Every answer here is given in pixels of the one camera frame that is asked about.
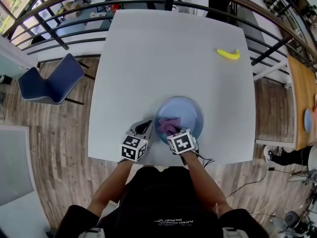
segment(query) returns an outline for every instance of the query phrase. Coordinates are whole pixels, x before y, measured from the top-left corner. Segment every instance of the white cube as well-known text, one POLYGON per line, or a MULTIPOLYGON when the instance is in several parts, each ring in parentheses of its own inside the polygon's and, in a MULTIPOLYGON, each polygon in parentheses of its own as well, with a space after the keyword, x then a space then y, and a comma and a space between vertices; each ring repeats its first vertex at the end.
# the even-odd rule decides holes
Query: white cube
POLYGON ((195 140, 190 129, 181 131, 167 137, 170 150, 175 154, 181 154, 195 149, 195 140))
POLYGON ((147 146, 147 140, 125 134, 121 143, 121 155, 123 158, 137 161, 145 155, 147 146))

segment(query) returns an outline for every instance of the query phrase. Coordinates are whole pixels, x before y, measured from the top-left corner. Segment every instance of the white shoe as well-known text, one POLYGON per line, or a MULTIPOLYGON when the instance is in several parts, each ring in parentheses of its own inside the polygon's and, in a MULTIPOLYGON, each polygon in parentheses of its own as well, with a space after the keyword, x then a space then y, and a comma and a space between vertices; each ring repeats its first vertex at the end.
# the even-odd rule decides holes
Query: white shoe
POLYGON ((271 157, 272 157, 272 151, 270 150, 269 146, 266 145, 265 148, 263 149, 263 154, 265 156, 265 161, 266 162, 271 162, 271 157))

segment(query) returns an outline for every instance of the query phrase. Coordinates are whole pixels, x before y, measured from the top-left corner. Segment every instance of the forearm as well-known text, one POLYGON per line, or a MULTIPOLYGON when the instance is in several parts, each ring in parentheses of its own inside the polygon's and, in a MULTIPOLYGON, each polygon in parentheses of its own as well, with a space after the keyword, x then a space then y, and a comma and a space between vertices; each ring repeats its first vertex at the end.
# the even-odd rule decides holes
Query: forearm
POLYGON ((129 177, 133 161, 127 160, 118 164, 107 179, 99 186, 88 210, 100 216, 109 201, 115 201, 122 194, 129 177))
POLYGON ((219 215, 221 216, 232 208, 227 204, 226 198, 215 181, 207 173, 203 165, 199 162, 195 154, 184 153, 190 176, 194 188, 200 201, 207 209, 213 209, 218 205, 219 215))

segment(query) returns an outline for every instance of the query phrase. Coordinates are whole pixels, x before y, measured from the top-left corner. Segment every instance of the chair leg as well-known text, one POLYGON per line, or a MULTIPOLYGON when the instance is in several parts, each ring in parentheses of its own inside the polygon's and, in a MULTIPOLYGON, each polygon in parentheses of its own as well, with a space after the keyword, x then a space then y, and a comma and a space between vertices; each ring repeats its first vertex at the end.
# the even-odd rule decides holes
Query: chair leg
POLYGON ((84 105, 84 103, 82 103, 82 102, 74 101, 74 100, 69 99, 69 98, 65 98, 65 101, 68 101, 68 102, 71 102, 71 103, 75 103, 75 104, 79 104, 79 105, 84 105))
POLYGON ((94 77, 92 77, 92 76, 90 76, 90 75, 88 75, 88 74, 84 74, 84 76, 85 76, 85 77, 88 77, 88 78, 90 78, 90 79, 92 79, 92 80, 95 80, 94 77))
POLYGON ((84 63, 78 61, 78 63, 81 65, 81 66, 84 66, 85 68, 89 69, 89 67, 87 65, 85 65, 84 63))

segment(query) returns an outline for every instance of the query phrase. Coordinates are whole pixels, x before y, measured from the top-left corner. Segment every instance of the person's right arm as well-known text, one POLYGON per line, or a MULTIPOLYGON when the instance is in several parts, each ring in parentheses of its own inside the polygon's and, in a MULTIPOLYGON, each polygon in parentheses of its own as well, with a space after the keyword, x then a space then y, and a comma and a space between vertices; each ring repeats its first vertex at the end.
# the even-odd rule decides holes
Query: person's right arm
POLYGON ((197 159, 196 154, 187 152, 182 153, 182 156, 187 162, 196 194, 205 208, 214 210, 217 204, 219 216, 232 210, 223 192, 197 159))

